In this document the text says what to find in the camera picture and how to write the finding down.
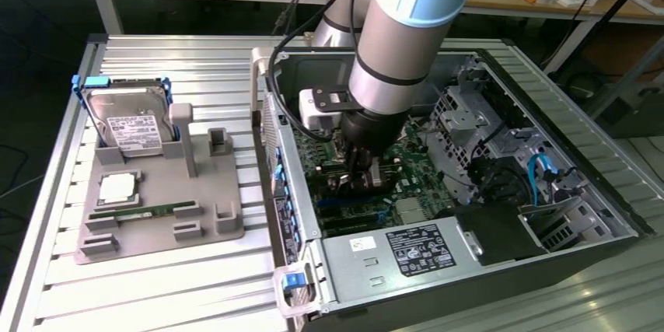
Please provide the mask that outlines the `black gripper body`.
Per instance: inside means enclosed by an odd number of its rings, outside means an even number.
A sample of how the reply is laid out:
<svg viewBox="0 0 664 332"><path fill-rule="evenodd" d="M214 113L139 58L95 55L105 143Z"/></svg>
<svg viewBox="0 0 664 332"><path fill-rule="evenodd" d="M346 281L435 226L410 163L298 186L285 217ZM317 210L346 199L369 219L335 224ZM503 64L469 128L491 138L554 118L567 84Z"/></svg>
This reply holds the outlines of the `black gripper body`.
<svg viewBox="0 0 664 332"><path fill-rule="evenodd" d="M382 156L401 136L409 115L409 111L390 115L370 110L347 111L341 121L342 134L358 150L373 157Z"/></svg>

